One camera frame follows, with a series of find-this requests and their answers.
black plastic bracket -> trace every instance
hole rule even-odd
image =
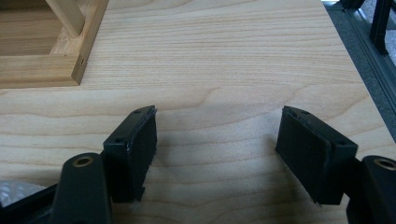
[[[103,143],[107,184],[114,203],[142,199],[143,182],[157,149],[155,107],[132,112]]]
[[[346,193],[349,223],[396,223],[396,161],[355,158],[358,146],[314,115],[285,106],[276,152],[313,201],[339,204]]]
[[[338,174],[355,158],[358,146],[301,109],[285,106],[276,152],[316,203],[339,204],[344,194]]]
[[[142,199],[157,149],[156,111],[151,105],[132,112],[104,142],[100,155],[68,160],[58,185],[0,206],[0,223],[111,223],[110,198],[114,203]]]

black clamp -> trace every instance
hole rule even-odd
[[[276,152],[315,203],[350,198],[349,223],[396,223],[396,161],[355,158],[358,145],[309,112],[285,106]]]

wooden table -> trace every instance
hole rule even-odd
[[[396,159],[319,0],[110,0],[80,87],[0,90],[0,179],[56,183],[145,105],[158,151],[117,223],[346,223],[347,196],[313,204],[276,155],[283,105]]]

wooden box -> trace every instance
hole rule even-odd
[[[107,2],[1,0],[0,88],[79,85]]]

wood grain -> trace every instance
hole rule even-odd
[[[85,18],[74,0],[46,0],[67,32],[78,37],[84,27]]]
[[[0,56],[49,54],[61,29],[48,6],[0,8]]]
[[[80,62],[78,54],[0,56],[0,88],[77,85]]]
[[[110,0],[81,86],[0,90],[0,178],[56,183],[145,105],[158,150],[117,223],[347,223],[347,197],[313,204],[276,155],[283,105],[396,160],[320,1]]]
[[[60,23],[53,12],[48,7],[37,7],[40,2],[35,0],[33,9],[13,9],[20,4],[6,1],[3,8],[7,10],[0,11],[0,88],[79,85],[107,2],[81,0],[75,4],[72,0],[74,5],[65,5],[65,1],[49,0],[66,26],[58,30],[54,27]]]

